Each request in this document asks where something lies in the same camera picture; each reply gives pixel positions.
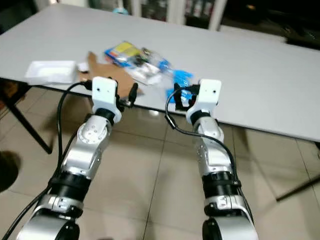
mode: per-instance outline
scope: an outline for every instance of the beige floor tile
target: beige floor tile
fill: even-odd
[[[202,240],[202,235],[148,222],[144,240]]]
[[[25,206],[31,202],[33,198],[23,194],[4,191],[0,193],[0,236],[4,236],[12,222],[16,219],[18,214],[25,208]],[[29,211],[17,225],[15,230],[10,236],[10,240],[15,240],[23,224],[29,219],[31,211]]]
[[[260,240],[319,239],[320,211],[312,190],[276,203],[268,183],[270,179],[266,180],[255,162],[237,158],[237,165]],[[274,177],[271,186],[284,190],[288,187],[288,181]]]
[[[85,206],[146,220],[162,148],[160,140],[114,131]]]
[[[176,120],[176,124],[184,130],[192,131],[193,127],[190,123],[187,122],[185,116],[173,116]],[[224,132],[224,143],[229,148],[232,154],[234,154],[234,137],[233,137],[233,129],[231,125],[227,124],[219,124]],[[185,145],[193,147],[193,137],[182,134],[176,130],[173,130],[170,126],[167,128],[165,140],[171,143]]]
[[[303,161],[307,171],[311,174],[320,173],[320,150],[317,148],[313,141],[306,141],[297,139],[298,147],[300,149]]]
[[[174,118],[179,128],[187,131],[193,130],[192,125],[187,122],[185,116],[172,115],[172,117]],[[194,146],[192,136],[188,136],[178,132],[177,130],[173,130],[170,126],[166,130],[165,140],[179,145]]]
[[[294,138],[271,133],[233,128],[235,155],[251,158],[275,167],[305,170],[305,164]]]
[[[84,209],[77,221],[80,240],[142,240],[146,223]]]
[[[114,125],[114,130],[123,133],[161,139],[165,138],[168,123],[164,114],[141,108],[125,109],[121,121]]]
[[[315,178],[318,176],[318,173],[317,174],[309,173],[309,175],[310,175],[310,178]],[[318,183],[314,184],[313,187],[309,187],[309,189],[311,189],[311,188],[313,189],[315,197],[316,197],[318,204],[320,206],[320,183],[318,182]]]
[[[308,181],[306,170],[273,166],[257,162],[257,166],[276,196],[286,193],[299,184]]]
[[[199,234],[205,218],[204,193],[194,149],[166,142],[149,221]]]
[[[9,111],[0,119],[0,141],[17,123],[17,118]]]
[[[21,124],[16,124],[0,142],[0,151],[10,151],[19,158],[19,175],[9,188],[14,192],[27,195],[37,195],[46,185],[53,174],[58,159],[58,141],[56,127],[47,118],[25,113],[28,121],[33,125],[46,143],[52,142],[52,154],[47,154]],[[62,123],[63,146],[66,146],[78,124]]]
[[[26,92],[25,97],[16,106],[22,112],[27,112],[29,108],[46,92],[46,89],[32,87]]]
[[[30,113],[56,119],[61,92],[48,90],[28,110]],[[83,123],[87,114],[92,113],[92,106],[87,97],[69,94],[63,103],[61,118],[76,123]]]

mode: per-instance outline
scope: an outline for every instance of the white box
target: white box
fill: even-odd
[[[71,84],[77,79],[75,61],[32,61],[24,78],[29,85]]]

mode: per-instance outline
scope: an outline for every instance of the black metal table leg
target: black metal table leg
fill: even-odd
[[[315,142],[315,145],[320,150],[320,142]],[[320,182],[320,174],[315,176],[315,177],[313,177],[312,179],[302,183],[301,185],[295,187],[294,189],[288,191],[287,193],[285,193],[285,194],[283,194],[281,196],[278,196],[276,198],[276,201],[280,202],[282,200],[285,200],[285,199],[289,198],[290,196],[292,196],[294,194],[297,194],[297,193],[299,193],[299,192],[311,187],[313,184],[317,184],[319,182]]]
[[[24,128],[31,134],[31,136],[40,144],[40,146],[48,153],[52,153],[52,149],[45,143],[45,141],[39,136],[36,130],[31,126],[25,116],[19,111],[15,103],[12,102],[0,89],[0,99],[4,102],[7,108],[13,113],[13,115],[19,120]]]

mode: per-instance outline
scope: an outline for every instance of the black cable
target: black cable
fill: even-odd
[[[70,147],[70,144],[73,140],[73,138],[76,136],[77,132],[75,132],[71,139],[69,140],[64,153],[63,153],[63,146],[62,146],[62,126],[61,126],[61,111],[62,111],[62,105],[64,102],[64,99],[66,98],[66,95],[70,92],[70,90],[72,88],[74,88],[75,86],[78,85],[85,85],[83,82],[76,82],[74,84],[72,84],[70,87],[68,87],[66,89],[66,91],[63,93],[63,95],[60,98],[59,101],[59,105],[57,108],[57,123],[56,123],[56,127],[57,127],[57,135],[58,135],[58,161],[57,161],[57,165],[56,168],[54,170],[54,173],[52,175],[52,177],[50,178],[50,180],[54,177],[56,177],[59,172],[60,172],[60,168],[61,168],[61,164],[63,161],[63,156],[65,156],[68,152],[68,148]],[[12,234],[12,232],[14,231],[14,229],[16,228],[16,226],[18,225],[18,223],[20,222],[20,220],[24,217],[24,215],[32,208],[32,206],[34,204],[36,204],[45,194],[48,193],[48,191],[51,189],[51,181],[49,181],[47,187],[39,193],[39,195],[37,195],[21,212],[20,214],[16,217],[16,219],[13,221],[13,223],[11,224],[11,226],[9,227],[9,229],[6,231],[6,233],[4,234],[2,240],[8,240],[10,235]]]
[[[56,128],[57,128],[57,135],[58,135],[58,162],[57,162],[57,168],[61,166],[62,162],[63,162],[63,149],[62,149],[62,124],[61,124],[61,111],[62,111],[62,105],[64,103],[64,100],[67,96],[67,94],[70,92],[71,89],[73,89],[74,87],[78,86],[78,85],[84,85],[84,82],[80,81],[80,82],[76,82],[74,84],[72,84],[71,86],[69,86],[62,94],[60,101],[59,101],[59,105],[57,108],[57,113],[56,113]]]
[[[5,235],[3,236],[2,240],[9,239],[12,232],[15,230],[16,226],[20,222],[20,220],[24,217],[24,215],[29,211],[29,209],[39,201],[40,198],[42,198],[43,195],[45,195],[49,190],[50,186],[48,185],[38,196],[36,196],[23,210],[20,212],[20,214],[16,217],[16,219],[13,221],[9,229],[6,231]]]
[[[201,133],[197,133],[197,132],[193,132],[193,131],[187,131],[187,130],[183,130],[181,128],[178,127],[178,125],[176,124],[176,121],[173,119],[173,117],[169,114],[169,111],[168,111],[168,106],[169,106],[169,102],[170,102],[170,99],[177,93],[177,92],[180,92],[182,90],[190,90],[190,87],[180,87],[180,88],[177,88],[176,90],[174,90],[168,97],[168,99],[166,100],[165,102],[165,118],[166,120],[168,121],[169,125],[173,128],[173,129],[176,129],[178,132],[182,133],[182,134],[185,134],[185,135],[190,135],[190,136],[195,136],[195,137],[200,137],[200,138],[207,138],[211,141],[214,141],[216,142],[217,144],[219,144],[227,153],[229,159],[230,159],[230,162],[231,162],[231,168],[232,168],[232,171],[233,171],[233,181],[234,181],[234,184],[237,186],[237,191],[239,193],[240,196],[243,197],[243,201],[244,201],[244,204],[246,205],[246,208],[248,210],[248,213],[250,215],[250,218],[252,220],[252,222],[254,222],[254,218],[253,218],[253,215],[252,215],[252,212],[251,212],[251,209],[250,209],[250,206],[248,204],[248,201],[244,195],[244,193],[242,192],[242,189],[241,189],[241,184],[240,184],[240,180],[239,180],[239,177],[238,177],[238,173],[237,173],[237,165],[236,165],[236,160],[234,159],[234,156],[232,155],[232,153],[230,152],[229,148],[221,141],[219,141],[218,139],[212,137],[212,136],[208,136],[208,135],[205,135],[205,134],[201,134]]]
[[[76,137],[77,133],[78,133],[78,130],[76,130],[76,131],[72,134],[72,136],[70,137],[67,145],[65,146],[64,152],[63,152],[63,154],[62,154],[62,159],[65,159],[65,157],[66,157],[66,155],[67,155],[67,152],[68,152],[68,150],[69,150],[69,148],[70,148],[70,145],[71,145],[72,141],[74,140],[74,138]]]

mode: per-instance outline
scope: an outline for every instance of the cardboard piece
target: cardboard piece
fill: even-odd
[[[111,77],[118,82],[118,95],[120,98],[128,96],[130,89],[132,88],[135,81],[133,78],[121,67],[114,64],[102,64],[97,62],[97,56],[93,52],[89,52],[87,57],[89,66],[88,73],[79,73],[80,80],[82,79],[93,79],[94,77]]]

